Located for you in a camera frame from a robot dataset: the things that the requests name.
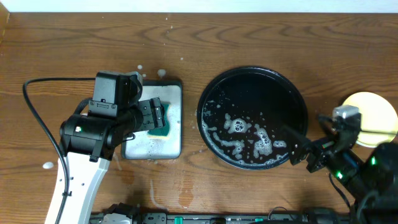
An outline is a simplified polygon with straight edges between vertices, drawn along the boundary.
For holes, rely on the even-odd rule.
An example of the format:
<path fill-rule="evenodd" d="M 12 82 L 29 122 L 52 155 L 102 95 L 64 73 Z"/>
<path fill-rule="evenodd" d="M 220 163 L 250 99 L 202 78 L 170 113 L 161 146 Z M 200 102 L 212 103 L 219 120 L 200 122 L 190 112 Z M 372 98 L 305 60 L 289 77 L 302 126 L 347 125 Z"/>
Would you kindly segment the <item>green yellow sponge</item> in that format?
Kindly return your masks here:
<path fill-rule="evenodd" d="M 147 132 L 147 136 L 150 138 L 160 138 L 160 139 L 166 139 L 169 136 L 170 133 L 170 122 L 167 117 L 167 114 L 169 112 L 169 104 L 168 103 L 162 103 L 162 106 L 164 107 L 164 121 L 165 121 L 165 126 L 162 128 L 157 128 L 153 129 Z"/>

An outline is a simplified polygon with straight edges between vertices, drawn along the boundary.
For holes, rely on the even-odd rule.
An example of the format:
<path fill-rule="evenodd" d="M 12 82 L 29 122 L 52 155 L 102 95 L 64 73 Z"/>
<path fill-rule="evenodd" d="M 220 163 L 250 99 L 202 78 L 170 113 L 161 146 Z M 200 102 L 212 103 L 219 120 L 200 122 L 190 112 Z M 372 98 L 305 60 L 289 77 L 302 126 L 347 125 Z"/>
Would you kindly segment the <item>yellow plate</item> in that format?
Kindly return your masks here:
<path fill-rule="evenodd" d="M 371 92 L 357 92 L 345 99 L 343 105 L 355 106 L 361 113 L 361 129 L 357 144 L 377 147 L 391 142 L 397 135 L 397 112 L 383 97 Z"/>

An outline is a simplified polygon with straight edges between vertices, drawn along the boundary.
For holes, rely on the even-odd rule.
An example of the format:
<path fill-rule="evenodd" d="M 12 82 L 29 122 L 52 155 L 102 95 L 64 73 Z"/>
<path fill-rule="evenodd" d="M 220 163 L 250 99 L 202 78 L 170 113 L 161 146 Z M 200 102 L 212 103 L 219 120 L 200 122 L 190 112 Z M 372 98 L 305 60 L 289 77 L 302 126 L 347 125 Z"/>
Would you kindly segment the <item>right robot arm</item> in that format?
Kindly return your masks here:
<path fill-rule="evenodd" d="M 290 162 L 307 161 L 314 173 L 326 168 L 355 199 L 350 206 L 353 223 L 397 223 L 397 144 L 378 145 L 363 161 L 352 150 L 359 128 L 325 129 L 326 136 L 311 141 L 296 130 L 284 126 L 290 140 Z"/>

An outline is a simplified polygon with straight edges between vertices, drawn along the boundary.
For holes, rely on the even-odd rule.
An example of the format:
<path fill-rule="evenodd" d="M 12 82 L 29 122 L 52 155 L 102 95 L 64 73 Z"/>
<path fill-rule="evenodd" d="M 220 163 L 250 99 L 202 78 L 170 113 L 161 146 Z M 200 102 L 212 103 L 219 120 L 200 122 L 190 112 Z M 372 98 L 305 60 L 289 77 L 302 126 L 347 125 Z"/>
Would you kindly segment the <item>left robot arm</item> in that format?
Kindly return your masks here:
<path fill-rule="evenodd" d="M 57 183 L 46 223 L 88 223 L 96 193 L 117 146 L 137 132 L 165 126 L 159 98 L 138 102 L 115 118 L 74 114 L 60 128 Z"/>

